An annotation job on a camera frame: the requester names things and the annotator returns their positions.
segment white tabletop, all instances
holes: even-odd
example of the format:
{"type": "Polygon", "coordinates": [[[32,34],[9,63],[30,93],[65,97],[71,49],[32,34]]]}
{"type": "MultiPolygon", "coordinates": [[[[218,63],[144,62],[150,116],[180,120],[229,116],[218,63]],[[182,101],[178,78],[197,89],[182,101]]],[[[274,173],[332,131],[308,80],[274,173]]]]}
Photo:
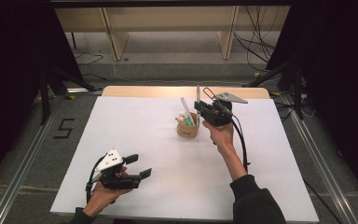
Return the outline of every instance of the white tabletop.
{"type": "MultiPolygon", "coordinates": [[[[193,112],[194,100],[186,99],[193,112]]],[[[234,103],[233,113],[241,121],[252,163],[249,174],[260,188],[270,190],[288,222],[318,222],[275,104],[268,99],[248,101],[234,103]]],[[[102,216],[232,220],[234,196],[227,167],[204,127],[195,138],[177,134],[175,117],[181,110],[179,98],[99,97],[50,211],[71,214],[75,207],[84,207],[93,165],[115,148],[124,157],[139,154],[139,160],[128,165],[130,175],[153,170],[102,216]]],[[[242,158],[236,133],[234,143],[242,158]]]]}

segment black sleeve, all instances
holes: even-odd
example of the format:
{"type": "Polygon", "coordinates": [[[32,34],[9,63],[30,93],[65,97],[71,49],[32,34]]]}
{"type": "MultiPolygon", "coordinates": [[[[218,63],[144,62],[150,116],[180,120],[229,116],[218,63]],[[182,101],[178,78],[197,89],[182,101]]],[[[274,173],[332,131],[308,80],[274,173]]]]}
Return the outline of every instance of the black sleeve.
{"type": "Polygon", "coordinates": [[[95,218],[87,216],[83,212],[83,208],[77,208],[75,212],[75,216],[68,224],[90,224],[95,220],[95,218]]]}
{"type": "Polygon", "coordinates": [[[235,196],[234,223],[286,223],[279,205],[268,189],[260,189],[255,177],[244,175],[230,184],[235,196]]]}

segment hand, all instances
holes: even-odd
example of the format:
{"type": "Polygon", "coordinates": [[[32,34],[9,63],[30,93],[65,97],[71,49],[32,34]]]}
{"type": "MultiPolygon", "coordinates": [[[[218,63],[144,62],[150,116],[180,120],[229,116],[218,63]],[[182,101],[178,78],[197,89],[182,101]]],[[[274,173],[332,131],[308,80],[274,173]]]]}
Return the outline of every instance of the hand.
{"type": "MultiPolygon", "coordinates": [[[[127,175],[126,170],[127,167],[123,166],[121,168],[121,173],[123,175],[127,175]]],[[[120,195],[130,191],[132,191],[132,189],[106,189],[101,181],[98,181],[94,190],[92,191],[89,203],[83,209],[83,212],[89,217],[96,217],[107,205],[115,201],[120,195]]]]}
{"type": "Polygon", "coordinates": [[[232,123],[224,126],[215,127],[208,121],[204,120],[202,125],[211,132],[211,139],[217,145],[217,150],[225,157],[228,153],[235,152],[233,148],[234,128],[232,123]]]}

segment pen holder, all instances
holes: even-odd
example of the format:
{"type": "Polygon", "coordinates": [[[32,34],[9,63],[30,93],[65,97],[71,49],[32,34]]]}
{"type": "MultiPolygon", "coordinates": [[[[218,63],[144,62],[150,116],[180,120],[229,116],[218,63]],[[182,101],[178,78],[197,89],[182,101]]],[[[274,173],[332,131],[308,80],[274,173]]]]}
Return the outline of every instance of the pen holder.
{"type": "Polygon", "coordinates": [[[193,118],[194,122],[196,123],[196,125],[194,126],[187,126],[185,124],[178,124],[177,125],[177,132],[179,135],[183,136],[183,137],[195,137],[197,136],[197,133],[199,131],[199,126],[197,125],[197,115],[195,113],[190,113],[191,117],[193,118]]]}

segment pen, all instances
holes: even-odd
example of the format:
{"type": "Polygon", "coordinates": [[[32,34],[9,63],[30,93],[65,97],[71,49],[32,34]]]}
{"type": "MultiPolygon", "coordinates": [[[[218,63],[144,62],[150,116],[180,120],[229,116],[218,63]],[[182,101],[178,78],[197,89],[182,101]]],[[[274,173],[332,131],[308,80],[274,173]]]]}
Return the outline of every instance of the pen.
{"type": "MultiPolygon", "coordinates": [[[[197,103],[200,102],[200,85],[197,85],[197,103]]],[[[200,112],[197,110],[197,126],[200,127],[200,112]]]]}
{"type": "Polygon", "coordinates": [[[180,100],[182,101],[183,107],[185,108],[185,111],[186,111],[188,117],[191,120],[191,126],[193,126],[194,125],[194,120],[193,120],[193,117],[191,117],[190,111],[188,110],[185,98],[182,97],[182,98],[180,98],[180,100]]]}

